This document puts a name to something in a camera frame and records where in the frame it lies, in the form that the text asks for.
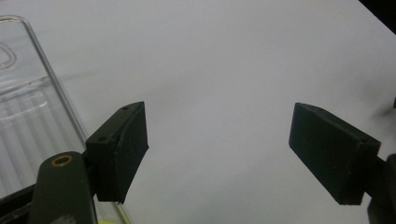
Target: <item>white surface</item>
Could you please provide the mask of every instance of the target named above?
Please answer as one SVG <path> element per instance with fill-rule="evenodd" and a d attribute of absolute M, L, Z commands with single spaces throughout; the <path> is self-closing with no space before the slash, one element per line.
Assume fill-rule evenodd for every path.
<path fill-rule="evenodd" d="M 396 36 L 359 1 L 0 1 L 32 23 L 92 133 L 145 101 L 134 224 L 368 223 L 289 149 L 295 102 L 395 151 Z"/>

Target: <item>transparent plastic box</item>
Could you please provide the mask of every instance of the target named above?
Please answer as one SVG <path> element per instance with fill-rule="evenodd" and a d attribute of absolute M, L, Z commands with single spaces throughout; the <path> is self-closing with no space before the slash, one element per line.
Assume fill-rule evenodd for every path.
<path fill-rule="evenodd" d="M 29 23 L 0 17 L 0 198 L 33 185 L 48 157 L 83 152 L 86 139 Z M 95 208 L 99 223 L 131 223 L 120 204 Z"/>

